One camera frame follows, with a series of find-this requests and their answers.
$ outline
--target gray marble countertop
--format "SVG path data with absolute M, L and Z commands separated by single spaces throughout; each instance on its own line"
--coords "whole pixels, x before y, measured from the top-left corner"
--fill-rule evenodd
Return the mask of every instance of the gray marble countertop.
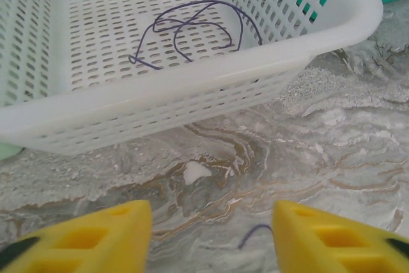
M 151 201 L 147 272 L 278 272 L 290 199 L 409 237 L 409 0 L 365 42 L 316 58 L 270 103 L 76 157 L 0 162 L 0 247 L 131 199 Z

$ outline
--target marble surface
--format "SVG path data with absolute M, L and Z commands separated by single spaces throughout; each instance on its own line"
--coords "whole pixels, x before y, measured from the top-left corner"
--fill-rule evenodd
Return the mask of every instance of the marble surface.
M 409 237 L 409 0 L 369 40 L 316 58 L 270 103 L 76 157 L 0 162 L 0 246 L 131 199 L 151 201 L 147 272 L 278 272 L 290 199 Z

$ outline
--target small white object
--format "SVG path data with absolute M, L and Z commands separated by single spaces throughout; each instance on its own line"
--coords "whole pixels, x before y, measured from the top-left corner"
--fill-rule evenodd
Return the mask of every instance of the small white object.
M 234 53 L 217 48 L 226 36 L 215 27 L 187 27 L 178 44 L 195 62 L 175 53 L 172 33 L 150 33 L 141 56 L 164 69 L 131 65 L 149 21 L 191 1 L 1 0 L 0 142 L 78 154 L 261 104 L 382 18 L 380 0 L 223 0 L 254 19 L 263 46 L 248 26 Z M 200 17 L 223 22 L 237 43 L 231 9 Z
M 191 185 L 201 177 L 209 177 L 212 172 L 202 166 L 200 163 L 191 161 L 186 164 L 186 170 L 183 172 L 183 179 L 186 185 Z

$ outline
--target white plastic basket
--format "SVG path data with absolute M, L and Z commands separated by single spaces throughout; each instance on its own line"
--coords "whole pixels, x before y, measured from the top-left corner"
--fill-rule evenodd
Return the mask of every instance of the white plastic basket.
M 223 0 L 256 21 L 263 46 L 248 23 L 234 53 L 217 49 L 226 39 L 217 28 L 190 27 L 179 44 L 195 62 L 161 33 L 148 35 L 141 55 L 164 69 L 131 65 L 155 14 L 190 1 L 1 0 L 0 142 L 77 154 L 260 104 L 318 54 L 366 39 L 382 18 L 380 0 Z M 237 40 L 231 10 L 201 18 Z

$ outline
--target purple string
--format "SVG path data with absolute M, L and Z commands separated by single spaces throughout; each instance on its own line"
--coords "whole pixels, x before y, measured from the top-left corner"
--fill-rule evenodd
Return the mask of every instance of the purple string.
M 178 9 L 181 9 L 181 8 L 185 8 L 185 7 L 188 7 L 188 6 L 194 6 L 194 5 L 197 5 L 197 4 L 206 4 L 206 3 L 207 3 L 207 5 L 206 5 L 204 8 L 200 9 L 198 12 L 196 12 L 191 18 L 189 18 L 189 19 L 186 20 L 186 21 L 181 21 L 181 20 L 178 20 L 178 19 L 169 19 L 169 18 L 168 18 L 168 19 L 163 19 L 163 16 L 164 16 L 164 15 L 166 15 L 166 14 L 168 14 L 168 13 L 171 13 L 171 12 L 173 12 L 173 11 L 175 11 L 175 10 L 178 10 Z M 161 69 L 160 67 L 155 66 L 155 65 L 152 65 L 152 64 L 150 64 L 150 63 L 147 63 L 147 62 L 145 62 L 145 61 L 143 61 L 142 59 L 139 58 L 139 53 L 141 52 L 141 47 L 142 47 L 143 41 L 144 41 L 144 39 L 145 39 L 145 37 L 146 37 L 146 35 L 147 35 L 147 33 L 148 33 L 148 31 L 149 31 L 150 29 L 152 29 L 152 31 L 153 31 L 154 33 L 161 33 L 161 32 L 164 32 L 164 31 L 170 31 L 170 30 L 175 29 L 176 31 L 174 32 L 174 36 L 173 36 L 173 45 L 174 45 L 174 48 L 175 48 L 175 50 L 176 50 L 176 52 L 177 52 L 178 54 L 180 54 L 181 56 L 183 56 L 183 57 L 184 57 L 187 61 L 189 61 L 189 62 L 193 62 L 193 60 L 191 60 L 185 53 L 183 53 L 181 50 L 179 50 L 179 48 L 178 48 L 178 46 L 177 46 L 177 43 L 176 43 L 176 39 L 178 38 L 178 34 L 182 31 L 183 27 L 185 27 L 185 26 L 200 26 L 200 25 L 204 25 L 204 24 L 208 24 L 208 25 L 211 25 L 211 26 L 216 26 L 216 27 L 218 27 L 220 30 L 222 30 L 225 34 L 227 34 L 227 36 L 228 36 L 228 38 L 229 38 L 229 43 L 228 43 L 227 45 L 221 46 L 221 47 L 219 47 L 219 48 L 220 48 L 220 49 L 224 49 L 224 48 L 228 48 L 228 47 L 233 46 L 233 39 L 232 39 L 231 35 L 228 33 L 228 31 L 226 30 L 226 28 L 222 27 L 220 24 L 215 23 L 215 22 L 194 22 L 195 20 L 197 20 L 197 16 L 198 16 L 198 15 L 200 15 L 200 14 L 201 14 L 202 12 L 204 12 L 205 10 L 209 9 L 211 6 L 215 6 L 216 4 L 223 4 L 223 5 L 229 6 L 229 7 L 232 8 L 232 9 L 235 11 L 235 13 L 238 15 L 238 18 L 239 18 L 239 20 L 240 20 L 240 37 L 239 37 L 238 47 L 237 47 L 237 50 L 236 50 L 236 51 L 240 50 L 240 47 L 241 47 L 241 45 L 242 45 L 243 29 L 244 29 L 243 20 L 242 20 L 242 15 L 243 15 L 245 18 L 247 18 L 247 19 L 251 22 L 251 24 L 253 25 L 254 29 L 256 30 L 256 34 L 257 34 L 258 39 L 259 39 L 259 42 L 258 42 L 258 43 L 259 43 L 259 45 L 262 45 L 262 43 L 263 43 L 263 42 L 262 42 L 262 38 L 261 38 L 261 35 L 260 35 L 260 33 L 259 33 L 258 29 L 257 29 L 256 24 L 255 24 L 254 21 L 251 19 L 251 17 L 248 16 L 248 15 L 247 15 L 242 9 L 240 9 L 239 7 L 237 7 L 237 6 L 233 5 L 233 4 L 229 4 L 229 3 L 227 3 L 227 2 L 224 2 L 224 1 L 219 1 L 219 0 L 194 1 L 194 2 L 191 2 L 191 3 L 186 3 L 186 4 L 181 4 L 181 5 L 179 5 L 179 6 L 175 6 L 175 7 L 173 7 L 173 8 L 170 8 L 170 9 L 168 9 L 168 10 L 162 12 L 160 15 L 158 15 L 157 18 L 155 19 L 155 21 L 154 21 L 152 24 L 150 24 L 150 25 L 145 29 L 145 31 L 144 31 L 144 33 L 143 33 L 143 35 L 142 35 L 142 37 L 141 37 L 141 42 L 140 42 L 140 44 L 139 44 L 139 46 L 138 46 L 138 48 L 137 48 L 136 53 L 134 54 L 134 56 L 133 56 L 133 55 L 129 55 L 129 56 L 128 56 L 129 62 L 131 62 L 131 64 L 136 64 L 137 62 L 139 62 L 139 63 L 144 64 L 144 65 L 146 65 L 146 66 L 148 66 L 148 67 L 150 67 L 150 68 L 152 68 L 152 69 L 154 69 L 154 70 L 160 70 L 160 69 Z M 158 26 L 158 24 L 165 23 L 165 22 L 177 22 L 177 23 L 179 23 L 179 24 L 178 24 L 178 25 L 175 25 L 175 26 L 170 26 L 170 27 L 164 27 L 164 28 L 161 28 L 161 29 L 156 29 L 156 27 Z
M 255 227 L 253 227 L 248 233 L 246 233 L 246 235 L 244 236 L 243 240 L 240 242 L 240 244 L 238 245 L 238 249 L 242 249 L 245 244 L 247 243 L 248 239 L 250 239 L 250 237 L 253 235 L 253 233 L 258 230 L 259 228 L 267 228 L 269 229 L 271 232 L 273 232 L 273 230 L 271 229 L 271 226 L 268 224 L 257 224 L 255 225 Z

